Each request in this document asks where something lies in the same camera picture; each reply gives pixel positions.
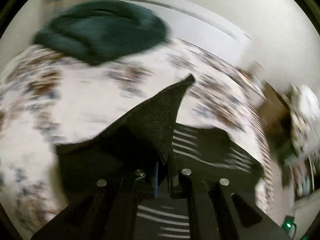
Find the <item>screw head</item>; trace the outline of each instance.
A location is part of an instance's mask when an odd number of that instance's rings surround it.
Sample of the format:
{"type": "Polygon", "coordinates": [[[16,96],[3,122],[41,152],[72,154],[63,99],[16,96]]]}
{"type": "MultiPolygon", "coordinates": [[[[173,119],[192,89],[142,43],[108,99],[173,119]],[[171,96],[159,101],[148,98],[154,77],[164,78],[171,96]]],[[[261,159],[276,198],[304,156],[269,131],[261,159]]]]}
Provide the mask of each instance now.
{"type": "Polygon", "coordinates": [[[229,180],[228,179],[220,179],[219,183],[223,186],[228,186],[229,185],[229,180]]]}
{"type": "Polygon", "coordinates": [[[104,187],[105,185],[107,185],[107,182],[104,179],[99,179],[97,181],[97,186],[98,187],[104,187]]]}
{"type": "Polygon", "coordinates": [[[191,174],[191,170],[190,170],[190,169],[183,169],[183,170],[181,171],[181,173],[182,173],[183,175],[188,176],[188,175],[191,174]]]}
{"type": "Polygon", "coordinates": [[[137,170],[135,170],[134,174],[137,176],[143,176],[145,174],[145,172],[142,169],[137,169],[137,170]]]}

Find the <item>white wall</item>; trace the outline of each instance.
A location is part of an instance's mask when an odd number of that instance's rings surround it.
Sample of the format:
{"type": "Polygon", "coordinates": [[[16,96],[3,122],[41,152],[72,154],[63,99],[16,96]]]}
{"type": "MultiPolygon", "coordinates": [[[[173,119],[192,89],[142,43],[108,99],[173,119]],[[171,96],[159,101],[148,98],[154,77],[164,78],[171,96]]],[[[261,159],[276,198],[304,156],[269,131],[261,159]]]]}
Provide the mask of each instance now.
{"type": "Polygon", "coordinates": [[[277,90],[290,82],[314,88],[320,78],[320,37],[293,0],[187,0],[226,18],[253,38],[251,59],[277,90]]]}
{"type": "Polygon", "coordinates": [[[0,72],[17,54],[26,49],[32,42],[33,34],[43,25],[41,4],[44,0],[28,0],[10,22],[0,39],[0,72]]]}

